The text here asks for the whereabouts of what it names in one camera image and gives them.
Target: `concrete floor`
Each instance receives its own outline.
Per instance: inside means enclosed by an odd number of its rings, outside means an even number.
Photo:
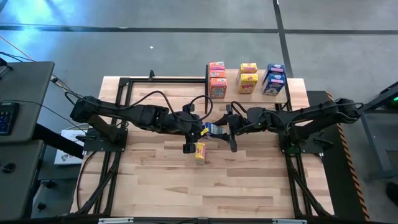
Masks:
[[[285,29],[397,30],[395,0],[279,0]],[[272,0],[13,0],[0,25],[276,29]],[[278,34],[0,31],[35,60],[55,62],[54,74],[82,95],[98,96],[105,75],[202,75],[204,64],[223,60],[283,63]],[[398,35],[286,35],[295,78],[308,90],[367,102],[397,81]],[[20,53],[0,41],[1,51]],[[67,117],[63,91],[50,85],[45,105]],[[39,122],[68,127],[46,110]],[[384,194],[387,180],[365,182],[377,171],[360,121],[344,125],[371,220],[396,223],[398,207]]]

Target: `yellow box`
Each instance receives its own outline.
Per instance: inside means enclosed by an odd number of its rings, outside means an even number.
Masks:
[[[240,69],[241,74],[245,73],[257,73],[257,64],[256,63],[242,63],[241,64],[241,69]]]
[[[252,93],[258,81],[257,74],[238,74],[239,93]]]
[[[205,156],[206,155],[206,145],[203,143],[197,143],[197,150],[195,152],[195,159],[197,160],[198,164],[205,163]]]

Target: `black floor stripe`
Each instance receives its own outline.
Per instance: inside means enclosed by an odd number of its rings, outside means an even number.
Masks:
[[[83,27],[83,26],[42,26],[42,25],[1,25],[0,30],[38,30],[54,32],[180,32],[180,33],[241,33],[276,34],[278,29],[246,28],[139,28],[139,27]]]
[[[7,2],[8,2],[8,0],[1,0],[0,1],[0,13],[4,9],[4,7],[6,6]]]
[[[398,30],[312,30],[285,29],[285,34],[398,35]]]
[[[284,63],[285,63],[286,77],[293,78],[292,64],[290,63],[289,51],[287,50],[286,36],[284,32],[284,25],[282,22],[282,16],[280,14],[278,0],[273,0],[273,3],[274,3],[274,10],[276,16],[276,24],[278,26],[280,47],[282,49],[282,56],[284,58]]]

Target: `keyboard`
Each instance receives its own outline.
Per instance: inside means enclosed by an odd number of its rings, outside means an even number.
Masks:
[[[2,103],[0,105],[0,136],[11,135],[18,109],[19,103]]]

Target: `wooden tabletop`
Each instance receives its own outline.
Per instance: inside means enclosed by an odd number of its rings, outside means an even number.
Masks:
[[[213,112],[205,121],[216,121],[222,117],[226,111],[225,104],[230,100],[243,102],[246,108],[262,106],[268,109],[274,109],[274,103],[285,102],[285,97],[263,96],[259,89],[251,96],[231,91],[236,89],[234,80],[237,73],[237,70],[227,70],[226,99],[215,101]],[[104,77],[99,94],[101,100],[115,101],[119,78]],[[303,79],[288,78],[287,81],[294,109],[307,107]],[[205,86],[200,83],[135,83],[131,103],[154,90],[163,91],[174,110],[180,111],[194,97],[203,95]],[[142,103],[167,106],[159,94],[148,97]],[[196,114],[205,114],[204,104],[204,100],[195,102]],[[201,140],[206,144],[206,162],[198,165],[193,154],[182,153],[183,136],[143,131],[132,124],[128,129],[129,137],[119,166],[112,216],[294,217],[285,157],[279,151],[275,133],[266,131],[236,136],[238,152],[235,153],[224,141]],[[101,152],[93,156],[81,177],[81,204],[87,201],[98,185],[103,157]],[[324,208],[333,213],[321,160],[308,154],[302,157],[309,189]],[[301,190],[298,194],[300,207],[304,211]],[[71,211],[75,210],[74,201]]]

